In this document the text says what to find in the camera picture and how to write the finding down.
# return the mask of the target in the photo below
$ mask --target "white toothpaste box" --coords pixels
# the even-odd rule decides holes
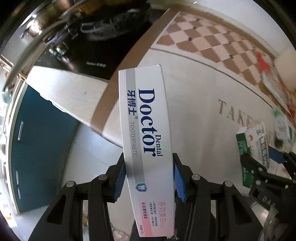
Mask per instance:
[[[119,71],[128,187],[140,237],[174,235],[174,179],[168,106],[160,65]]]

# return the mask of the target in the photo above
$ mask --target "green object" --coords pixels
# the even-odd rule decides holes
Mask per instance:
[[[239,148],[239,155],[247,154],[251,156],[250,154],[250,148],[248,148],[247,145],[247,139],[245,132],[247,130],[247,127],[242,127],[239,129],[239,132],[237,133],[237,146]],[[253,175],[249,173],[246,168],[242,167],[242,184],[244,187],[251,188],[252,182],[253,182]]]

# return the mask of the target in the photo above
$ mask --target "gray stripe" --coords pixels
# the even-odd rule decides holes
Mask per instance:
[[[126,70],[126,88],[130,91],[136,92],[136,77],[135,77],[135,69],[127,69]],[[144,178],[144,167],[143,167],[143,159],[142,159],[142,150],[141,150],[141,143],[140,143],[140,132],[139,132],[139,121],[135,119],[138,116],[138,103],[136,102],[136,107],[134,109],[137,111],[135,115],[130,113],[128,115],[128,122],[129,122],[129,134],[130,134],[130,141],[131,141],[131,153],[132,153],[132,160],[133,160],[133,172],[135,175],[136,183],[145,183]]]

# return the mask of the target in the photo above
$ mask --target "brown border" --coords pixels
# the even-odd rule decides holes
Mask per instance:
[[[263,52],[265,52],[266,54],[268,54],[272,60],[275,59],[275,56],[269,52],[269,50],[267,48],[265,48],[258,40],[256,40],[254,37],[252,37],[251,35],[249,35],[248,33],[244,32],[243,30],[241,30],[240,28],[236,27],[235,25],[223,20],[220,17],[217,17],[209,12],[203,12],[200,10],[197,10],[195,8],[192,7],[187,7],[187,6],[179,6],[179,11],[181,12],[187,12],[187,13],[191,13],[193,15],[198,15],[200,17],[203,18],[207,18],[213,22],[216,22],[222,26],[225,26],[227,28],[229,28],[230,30],[238,33],[239,35],[243,36],[245,39],[249,40],[251,43],[255,44],[258,48],[260,48]]]
[[[105,89],[91,119],[90,127],[98,134],[102,134],[108,117],[118,100],[118,71],[122,69],[135,68],[138,66],[144,55],[147,53],[156,38],[164,28],[179,12],[179,6],[173,6],[164,13],[135,43],[115,72],[110,78],[110,82]]]

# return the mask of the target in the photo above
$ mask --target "white tile floor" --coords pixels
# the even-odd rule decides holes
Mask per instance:
[[[91,181],[116,164],[122,151],[122,148],[80,124],[68,155],[62,185],[70,180],[77,184]],[[118,201],[108,204],[108,207],[114,227],[130,235],[134,216],[127,180]]]

